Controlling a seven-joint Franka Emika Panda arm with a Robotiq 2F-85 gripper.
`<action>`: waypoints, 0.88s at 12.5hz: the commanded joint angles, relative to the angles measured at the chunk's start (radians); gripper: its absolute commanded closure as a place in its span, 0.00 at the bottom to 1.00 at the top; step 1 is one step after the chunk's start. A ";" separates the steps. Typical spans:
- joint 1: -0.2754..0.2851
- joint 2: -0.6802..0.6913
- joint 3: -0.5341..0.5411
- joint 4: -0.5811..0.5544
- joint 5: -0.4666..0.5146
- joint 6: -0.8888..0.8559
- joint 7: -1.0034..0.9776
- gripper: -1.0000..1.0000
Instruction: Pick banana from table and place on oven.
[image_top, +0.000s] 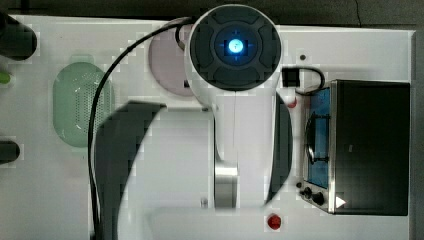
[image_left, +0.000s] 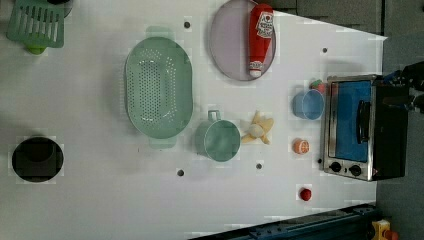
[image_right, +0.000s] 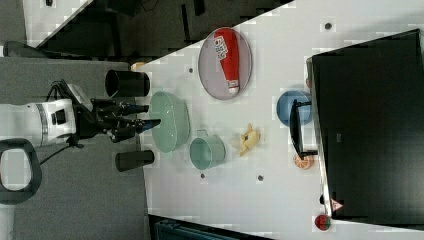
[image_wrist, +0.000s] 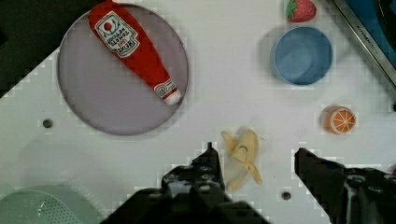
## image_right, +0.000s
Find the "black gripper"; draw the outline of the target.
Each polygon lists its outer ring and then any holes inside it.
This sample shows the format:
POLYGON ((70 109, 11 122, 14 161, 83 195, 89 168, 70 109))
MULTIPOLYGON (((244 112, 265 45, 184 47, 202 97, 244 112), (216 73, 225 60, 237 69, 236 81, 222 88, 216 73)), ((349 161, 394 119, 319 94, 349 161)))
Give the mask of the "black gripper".
POLYGON ((106 134, 112 142, 118 137, 133 137, 158 126, 160 119, 125 120, 123 115, 146 113, 148 105, 137 105, 113 100, 91 99, 92 109, 83 104, 74 104, 76 132, 72 134, 72 142, 91 139, 99 134, 106 134))

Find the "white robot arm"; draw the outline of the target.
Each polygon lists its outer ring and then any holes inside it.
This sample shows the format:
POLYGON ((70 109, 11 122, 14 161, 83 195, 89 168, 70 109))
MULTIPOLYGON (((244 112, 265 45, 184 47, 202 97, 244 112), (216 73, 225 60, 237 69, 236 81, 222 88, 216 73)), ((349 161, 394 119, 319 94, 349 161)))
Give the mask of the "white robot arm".
POLYGON ((25 139, 34 147, 77 146, 81 140, 106 134, 113 143, 133 138, 161 123, 160 119, 127 119, 148 105, 92 99, 90 108, 61 99, 24 105, 1 105, 1 139, 25 139))

